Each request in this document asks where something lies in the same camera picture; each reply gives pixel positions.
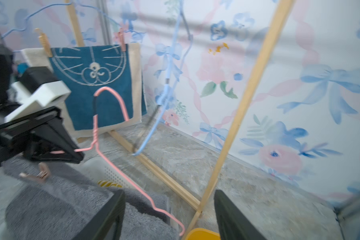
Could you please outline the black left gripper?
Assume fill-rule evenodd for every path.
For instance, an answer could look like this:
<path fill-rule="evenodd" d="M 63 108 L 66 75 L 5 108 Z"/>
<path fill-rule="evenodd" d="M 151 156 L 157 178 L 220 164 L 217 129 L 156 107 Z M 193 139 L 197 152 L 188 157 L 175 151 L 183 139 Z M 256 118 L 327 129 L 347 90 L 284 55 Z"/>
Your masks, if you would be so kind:
<path fill-rule="evenodd" d="M 79 164 L 84 154 L 71 139 L 60 118 L 61 110 L 50 107 L 17 120 L 5 122 L 14 106 L 0 107 L 0 166 L 24 152 L 33 162 L 67 162 Z"/>

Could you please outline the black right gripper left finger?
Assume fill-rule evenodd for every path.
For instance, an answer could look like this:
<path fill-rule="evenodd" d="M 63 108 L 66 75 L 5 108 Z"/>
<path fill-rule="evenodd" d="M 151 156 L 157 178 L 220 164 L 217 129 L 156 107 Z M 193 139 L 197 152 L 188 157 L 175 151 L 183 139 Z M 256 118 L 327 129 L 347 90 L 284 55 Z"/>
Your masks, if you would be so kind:
<path fill-rule="evenodd" d="M 125 191 L 118 190 L 73 240 L 118 240 L 125 209 Z"/>

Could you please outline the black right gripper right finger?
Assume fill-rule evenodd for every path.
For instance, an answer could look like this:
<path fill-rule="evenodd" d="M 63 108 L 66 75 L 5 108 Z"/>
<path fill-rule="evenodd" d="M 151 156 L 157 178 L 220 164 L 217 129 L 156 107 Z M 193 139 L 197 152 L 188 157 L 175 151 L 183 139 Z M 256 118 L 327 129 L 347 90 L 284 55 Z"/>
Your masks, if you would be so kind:
<path fill-rule="evenodd" d="M 221 240 L 266 240 L 222 190 L 214 194 Z"/>

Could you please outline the tan clothespin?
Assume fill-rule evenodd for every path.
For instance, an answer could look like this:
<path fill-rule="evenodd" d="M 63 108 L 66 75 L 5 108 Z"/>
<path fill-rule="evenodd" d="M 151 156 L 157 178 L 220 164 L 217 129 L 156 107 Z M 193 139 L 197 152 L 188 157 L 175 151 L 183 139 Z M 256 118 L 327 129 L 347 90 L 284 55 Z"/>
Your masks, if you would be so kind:
<path fill-rule="evenodd" d="M 37 175 L 31 175 L 27 173 L 20 173 L 21 178 L 34 181 L 37 183 L 44 183 L 46 179 L 51 175 L 51 171 L 46 163 L 39 163 L 39 173 Z"/>

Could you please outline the grey terry towel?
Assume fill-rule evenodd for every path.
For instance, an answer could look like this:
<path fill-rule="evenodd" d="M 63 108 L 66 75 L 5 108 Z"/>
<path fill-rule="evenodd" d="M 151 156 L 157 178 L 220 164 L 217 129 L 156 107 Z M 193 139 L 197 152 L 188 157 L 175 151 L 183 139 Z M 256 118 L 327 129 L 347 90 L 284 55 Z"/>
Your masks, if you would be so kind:
<path fill-rule="evenodd" d="M 14 240 L 72 240 L 106 202 L 122 188 L 103 188 L 64 163 L 47 163 L 51 175 L 44 183 L 19 176 L 37 175 L 39 166 L 22 157 L 3 162 L 4 173 L 25 184 L 6 208 L 6 224 Z M 169 209 L 165 195 L 148 194 L 152 208 Z M 177 240 L 179 233 L 163 220 L 139 213 L 126 202 L 120 240 Z"/>

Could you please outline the light blue wire hanger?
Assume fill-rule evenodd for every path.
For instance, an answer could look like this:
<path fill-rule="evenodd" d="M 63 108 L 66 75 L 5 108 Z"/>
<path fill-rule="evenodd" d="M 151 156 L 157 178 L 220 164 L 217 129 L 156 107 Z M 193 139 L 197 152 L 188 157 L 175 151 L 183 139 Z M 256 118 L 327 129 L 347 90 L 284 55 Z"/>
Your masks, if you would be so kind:
<path fill-rule="evenodd" d="M 148 123 L 144 130 L 140 133 L 138 139 L 133 145 L 132 155 L 134 157 L 140 155 L 143 150 L 145 149 L 146 145 L 148 144 L 149 140 L 151 139 L 152 135 L 156 131 L 160 119 L 162 118 L 165 110 L 169 104 L 170 98 L 173 96 L 173 92 L 177 86 L 178 79 L 175 79 L 173 86 L 170 86 L 171 83 L 171 76 L 173 71 L 175 70 L 174 65 L 174 57 L 173 54 L 175 53 L 176 44 L 178 43 L 178 35 L 180 31 L 180 23 L 183 23 L 188 34 L 188 40 L 192 41 L 193 38 L 190 33 L 189 25 L 187 23 L 186 17 L 184 15 L 184 2 L 179 1 L 179 14 L 175 23 L 175 29 L 172 37 L 172 44 L 170 45 L 169 51 L 165 52 L 165 57 L 168 60 L 168 65 L 166 67 L 166 74 L 165 74 L 165 84 L 163 88 L 162 94 L 159 96 L 157 100 L 157 107 L 154 110 L 153 115 L 150 117 Z"/>

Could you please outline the yellow white striped towel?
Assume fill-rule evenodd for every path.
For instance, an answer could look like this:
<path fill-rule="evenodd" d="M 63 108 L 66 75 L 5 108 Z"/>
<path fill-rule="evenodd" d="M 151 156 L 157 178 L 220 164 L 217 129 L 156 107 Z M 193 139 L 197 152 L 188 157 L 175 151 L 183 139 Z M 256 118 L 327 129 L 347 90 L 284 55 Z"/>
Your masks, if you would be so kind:
<path fill-rule="evenodd" d="M 103 188 L 109 188 L 109 187 L 122 188 L 123 187 L 119 183 L 115 183 L 115 182 L 111 182 L 111 181 L 105 181 L 105 180 L 98 181 L 97 184 L 100 187 L 103 187 Z"/>

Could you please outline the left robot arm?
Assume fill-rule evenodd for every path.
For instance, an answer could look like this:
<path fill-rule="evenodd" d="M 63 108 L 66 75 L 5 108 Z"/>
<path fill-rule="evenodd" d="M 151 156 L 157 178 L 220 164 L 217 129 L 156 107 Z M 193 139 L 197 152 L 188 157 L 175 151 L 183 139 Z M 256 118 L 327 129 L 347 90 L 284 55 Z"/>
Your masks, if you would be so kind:
<path fill-rule="evenodd" d="M 84 155 L 58 108 L 69 88 L 47 67 L 30 67 L 17 76 L 13 58 L 0 41 L 0 165 L 18 154 L 33 162 L 80 163 Z"/>

